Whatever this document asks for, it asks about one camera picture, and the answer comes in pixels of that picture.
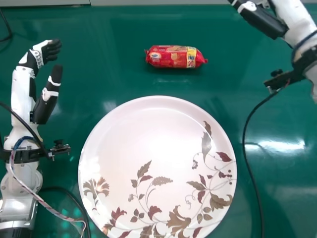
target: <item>table surface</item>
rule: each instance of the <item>table surface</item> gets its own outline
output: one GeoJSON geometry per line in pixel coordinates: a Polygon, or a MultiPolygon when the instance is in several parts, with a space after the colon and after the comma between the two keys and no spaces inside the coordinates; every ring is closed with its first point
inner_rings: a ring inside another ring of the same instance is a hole
{"type": "MultiPolygon", "coordinates": [[[[317,6],[308,9],[317,20],[317,6]]],[[[52,7],[5,9],[14,32],[0,43],[0,100],[10,103],[11,74],[26,50],[45,39],[63,42],[60,98],[49,122],[39,127],[46,146],[63,138],[68,157],[43,159],[44,187],[62,186],[79,197],[77,166],[90,131],[109,111],[131,99],[169,95],[209,112],[233,145],[238,182],[233,203],[213,238],[259,238],[255,192],[242,157],[247,115],[268,95],[270,72],[290,69],[291,49],[249,26],[229,5],[52,7]],[[151,45],[197,47],[209,63],[197,70],[155,70],[144,62],[151,45]]],[[[0,21],[0,35],[5,27],[0,21]]],[[[53,64],[41,69],[38,95],[53,64]]],[[[247,131],[247,153],[261,193],[266,237],[314,238],[317,233],[317,106],[311,84],[288,87],[254,115],[247,131]]],[[[2,135],[10,116],[0,114],[2,135]]],[[[1,166],[0,175],[5,172],[1,166]]],[[[41,193],[54,208],[79,217],[62,194],[41,193]]],[[[92,226],[93,238],[104,235],[92,226]]],[[[78,237],[77,231],[39,207],[36,238],[78,237]]]]}

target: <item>ceramic plate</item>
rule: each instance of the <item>ceramic plate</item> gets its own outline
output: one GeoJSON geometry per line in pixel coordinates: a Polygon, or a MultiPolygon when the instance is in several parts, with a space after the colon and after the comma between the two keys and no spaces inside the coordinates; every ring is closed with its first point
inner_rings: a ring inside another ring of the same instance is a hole
{"type": "Polygon", "coordinates": [[[110,238],[203,238],[222,221],[237,167],[207,112],[173,97],[127,102],[100,120],[79,162],[81,198],[110,238]]]}

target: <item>black fingertip pad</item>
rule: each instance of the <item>black fingertip pad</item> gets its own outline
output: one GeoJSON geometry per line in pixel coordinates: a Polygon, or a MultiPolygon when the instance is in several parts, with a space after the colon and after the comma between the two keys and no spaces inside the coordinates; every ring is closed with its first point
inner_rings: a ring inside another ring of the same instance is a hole
{"type": "Polygon", "coordinates": [[[61,64],[54,65],[51,72],[52,81],[54,83],[60,83],[62,75],[63,75],[63,66],[61,64]]]}

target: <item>biscuit packet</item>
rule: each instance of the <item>biscuit packet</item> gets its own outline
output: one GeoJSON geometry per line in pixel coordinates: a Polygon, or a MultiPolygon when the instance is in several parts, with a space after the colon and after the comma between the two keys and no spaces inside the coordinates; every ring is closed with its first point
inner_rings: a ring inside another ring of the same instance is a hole
{"type": "Polygon", "coordinates": [[[198,68],[207,63],[203,54],[189,46],[152,46],[145,61],[158,68],[198,68]]]}

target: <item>cable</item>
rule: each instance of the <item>cable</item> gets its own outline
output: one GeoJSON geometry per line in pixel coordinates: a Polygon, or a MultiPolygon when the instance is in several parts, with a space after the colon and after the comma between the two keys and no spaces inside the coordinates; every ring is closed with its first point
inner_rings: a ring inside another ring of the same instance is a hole
{"type": "Polygon", "coordinates": [[[259,189],[257,187],[255,178],[253,176],[251,167],[249,165],[249,162],[247,160],[247,154],[246,154],[246,146],[245,146],[245,139],[246,139],[246,131],[247,131],[247,127],[249,124],[249,121],[251,119],[251,117],[253,116],[253,114],[256,112],[257,109],[259,109],[260,106],[262,106],[264,103],[268,102],[270,99],[272,99],[274,96],[276,96],[278,93],[280,92],[280,89],[274,91],[272,94],[270,94],[267,98],[265,98],[263,101],[261,101],[259,104],[257,104],[253,110],[250,112],[250,114],[247,117],[246,123],[244,125],[243,128],[243,133],[242,133],[242,151],[243,151],[243,157],[245,160],[245,163],[247,165],[248,168],[248,172],[250,174],[251,177],[251,181],[254,187],[254,190],[256,192],[256,197],[257,197],[257,202],[258,202],[258,207],[259,207],[259,212],[260,212],[260,222],[261,222],[261,238],[264,238],[264,214],[263,214],[263,208],[262,208],[262,203],[261,203],[261,198],[260,198],[260,193],[259,193],[259,189]]]}
{"type": "Polygon", "coordinates": [[[67,189],[63,188],[63,187],[58,187],[58,186],[52,186],[52,187],[46,187],[46,188],[42,188],[41,192],[49,192],[49,191],[58,191],[61,193],[65,193],[79,208],[81,214],[83,214],[84,217],[84,221],[87,224],[86,227],[86,232],[87,232],[87,238],[91,238],[91,231],[89,228],[89,218],[88,218],[88,214],[86,209],[83,207],[83,205],[79,202],[79,200],[75,197],[74,194],[72,194],[70,191],[68,191],[67,189]]]}
{"type": "Polygon", "coordinates": [[[43,150],[45,156],[49,159],[49,153],[47,152],[47,150],[44,147],[43,142],[39,139],[39,137],[37,136],[37,134],[31,129],[31,127],[15,112],[13,111],[9,106],[7,106],[5,103],[0,102],[0,106],[2,106],[4,109],[6,109],[8,112],[10,112],[15,118],[17,118],[19,120],[19,122],[22,123],[22,125],[25,126],[25,128],[27,128],[27,130],[32,134],[32,136],[35,138],[36,142],[38,143],[39,147],[43,150]]]}
{"type": "Polygon", "coordinates": [[[7,41],[7,40],[12,38],[12,31],[11,31],[9,23],[6,20],[6,17],[4,16],[4,13],[2,12],[1,8],[0,8],[0,14],[1,14],[2,18],[3,18],[3,21],[4,21],[5,25],[6,25],[6,28],[8,29],[8,36],[4,37],[3,39],[0,39],[0,42],[3,42],[3,41],[7,41]]]}

